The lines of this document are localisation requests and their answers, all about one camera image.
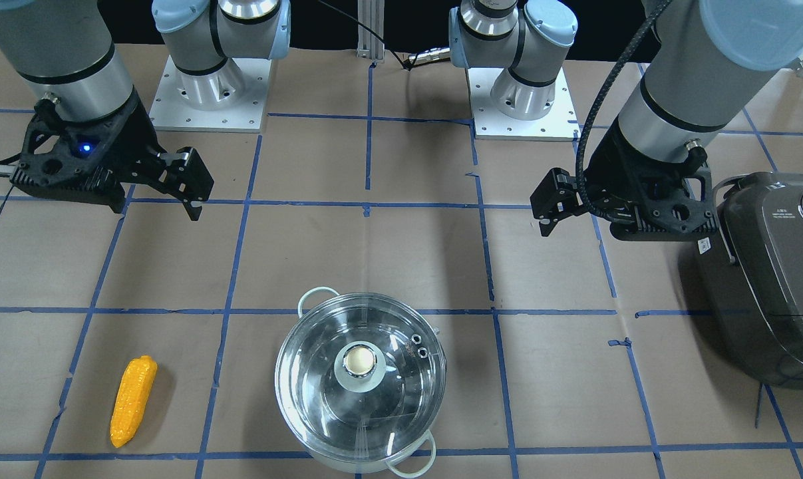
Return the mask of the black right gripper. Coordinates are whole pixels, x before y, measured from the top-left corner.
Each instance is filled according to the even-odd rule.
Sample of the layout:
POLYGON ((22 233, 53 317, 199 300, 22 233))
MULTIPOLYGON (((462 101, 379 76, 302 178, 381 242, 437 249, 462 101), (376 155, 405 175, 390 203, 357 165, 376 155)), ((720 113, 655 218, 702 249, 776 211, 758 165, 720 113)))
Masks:
POLYGON ((10 183, 39 199, 104 204, 115 213, 125 203, 122 183, 145 184, 177 199, 196 222, 214 179, 195 148, 165 152, 133 90, 115 112, 90 122, 69 122, 54 101, 37 101, 10 183))

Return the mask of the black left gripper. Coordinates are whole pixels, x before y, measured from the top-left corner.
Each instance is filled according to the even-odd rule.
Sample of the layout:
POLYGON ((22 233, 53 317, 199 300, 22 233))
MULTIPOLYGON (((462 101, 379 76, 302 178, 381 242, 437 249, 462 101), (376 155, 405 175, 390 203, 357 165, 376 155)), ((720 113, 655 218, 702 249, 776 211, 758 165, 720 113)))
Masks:
POLYGON ((615 122, 577 176, 552 168, 531 194, 532 213, 542 237, 568 218, 588 211, 610 222, 622 241, 696 241, 720 229, 708 155, 699 139, 675 150, 681 163, 653 160, 633 148, 615 122))

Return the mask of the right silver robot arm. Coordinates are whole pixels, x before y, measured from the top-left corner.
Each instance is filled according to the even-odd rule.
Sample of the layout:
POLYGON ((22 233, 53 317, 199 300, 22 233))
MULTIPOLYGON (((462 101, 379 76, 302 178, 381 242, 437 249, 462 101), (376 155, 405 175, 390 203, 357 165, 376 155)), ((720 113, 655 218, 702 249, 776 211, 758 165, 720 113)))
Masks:
POLYGON ((126 183, 170 195, 197 221, 214 179, 157 128, 261 127, 271 61, 291 45, 289 1, 155 1, 169 69, 148 113, 94 1, 0 1, 0 49, 37 97, 0 177, 39 199, 124 209, 126 183))

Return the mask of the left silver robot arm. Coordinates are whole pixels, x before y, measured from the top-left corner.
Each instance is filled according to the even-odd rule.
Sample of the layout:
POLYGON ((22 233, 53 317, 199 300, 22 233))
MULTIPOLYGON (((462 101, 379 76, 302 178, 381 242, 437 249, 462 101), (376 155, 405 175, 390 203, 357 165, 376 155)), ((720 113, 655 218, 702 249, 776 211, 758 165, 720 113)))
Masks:
MULTIPOLYGON (((531 195, 542 236, 589 213, 623 241, 695 241, 719 230, 706 146, 782 68, 803 57, 803 1, 645 1, 645 20, 596 95, 575 175, 554 168, 531 195), (605 95, 647 34, 659 52, 591 158, 605 95)), ((449 16, 452 64, 498 68, 490 98, 541 118, 577 33, 559 1, 462 1, 449 16)))

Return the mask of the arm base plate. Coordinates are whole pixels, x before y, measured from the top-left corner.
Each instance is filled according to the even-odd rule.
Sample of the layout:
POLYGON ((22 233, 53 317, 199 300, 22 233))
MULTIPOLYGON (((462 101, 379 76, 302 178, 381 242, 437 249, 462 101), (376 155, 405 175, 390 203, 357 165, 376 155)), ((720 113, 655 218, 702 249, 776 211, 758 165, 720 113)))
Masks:
POLYGON ((191 76, 169 58, 149 115, 158 131, 260 133, 274 63, 229 59, 217 72, 191 76))
POLYGON ((489 140, 577 139, 579 126, 565 72, 552 84, 520 84, 504 68, 469 68, 475 136, 489 140))

